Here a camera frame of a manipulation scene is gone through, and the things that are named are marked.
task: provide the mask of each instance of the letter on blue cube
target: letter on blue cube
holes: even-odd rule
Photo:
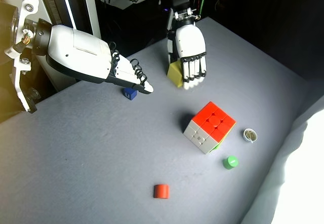
[[[134,97],[137,95],[137,90],[132,88],[124,88],[123,90],[124,96],[127,97],[129,100],[133,100]]]

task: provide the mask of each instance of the bolt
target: bolt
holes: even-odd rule
[[[32,12],[34,10],[34,6],[33,5],[26,5],[25,8],[29,12]]]
[[[22,62],[23,64],[29,64],[29,63],[30,63],[28,58],[22,58],[22,59],[21,59],[21,62]]]

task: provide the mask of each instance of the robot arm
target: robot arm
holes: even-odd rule
[[[17,32],[15,43],[0,56],[2,62],[14,59],[12,83],[26,111],[33,113],[36,107],[20,87],[21,74],[31,70],[28,59],[20,58],[25,48],[35,55],[46,55],[51,67],[79,80],[105,81],[144,94],[153,92],[138,61],[120,55],[114,43],[108,45],[93,35],[63,25],[52,27],[42,19],[38,23],[26,19],[37,12],[38,3],[38,0],[23,0],[18,24],[12,27]]]
[[[206,76],[205,39],[195,20],[189,0],[173,0],[168,21],[169,63],[181,61],[184,89],[192,88]]]

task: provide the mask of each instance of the gray table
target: gray table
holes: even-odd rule
[[[198,23],[208,76],[185,91],[166,77],[166,41],[131,56],[154,86],[126,99],[77,83],[0,125],[0,223],[236,223],[287,135],[306,82],[212,19]],[[236,126],[204,155],[182,134],[209,101]],[[243,140],[246,127],[258,132]],[[226,170],[228,155],[239,166]],[[168,200],[153,186],[170,185]]]

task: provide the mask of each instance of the logo on rubik's cube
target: logo on rubik's cube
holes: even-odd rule
[[[190,121],[183,134],[205,154],[219,147],[236,121],[209,102]]]

